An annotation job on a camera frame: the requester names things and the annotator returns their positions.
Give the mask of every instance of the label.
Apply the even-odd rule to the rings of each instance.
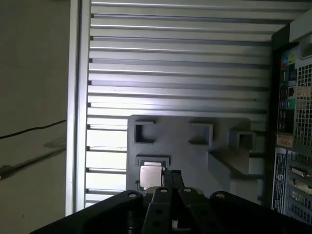
[[[285,177],[286,177],[286,154],[276,154],[272,210],[283,213]]]
[[[293,147],[293,137],[291,135],[276,134],[277,145],[292,148]]]
[[[311,91],[312,91],[312,86],[298,86],[298,97],[310,98]]]

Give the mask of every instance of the metal louver panel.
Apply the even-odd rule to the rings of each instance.
[[[245,117],[266,131],[271,35],[311,6],[82,1],[76,195],[67,214],[125,189],[130,115]]]

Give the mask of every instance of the beige wall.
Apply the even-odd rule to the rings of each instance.
[[[66,118],[69,0],[0,1],[0,135]],[[0,166],[49,149],[66,124],[0,140]],[[65,154],[0,181],[0,233],[64,216]]]

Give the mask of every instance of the black cable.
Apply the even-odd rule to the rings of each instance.
[[[58,125],[58,124],[64,123],[64,122],[66,122],[65,119],[64,119],[64,120],[61,120],[61,121],[58,121],[58,122],[55,122],[55,123],[51,123],[51,124],[46,125],[46,126],[35,127],[35,128],[29,128],[29,129],[26,129],[26,130],[23,130],[23,131],[20,131],[20,132],[17,132],[17,133],[12,133],[12,134],[9,134],[9,135],[0,136],[0,139],[15,137],[15,136],[17,136],[17,135],[20,135],[20,134],[23,134],[23,133],[27,133],[27,132],[30,132],[30,131],[33,131],[33,130],[40,130],[40,129],[50,128],[50,127],[53,127],[53,126],[55,126],[55,125]]]

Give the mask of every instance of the gray holder bracket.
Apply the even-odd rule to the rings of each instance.
[[[228,145],[235,150],[244,148],[246,150],[256,149],[256,133],[231,129],[229,131]]]

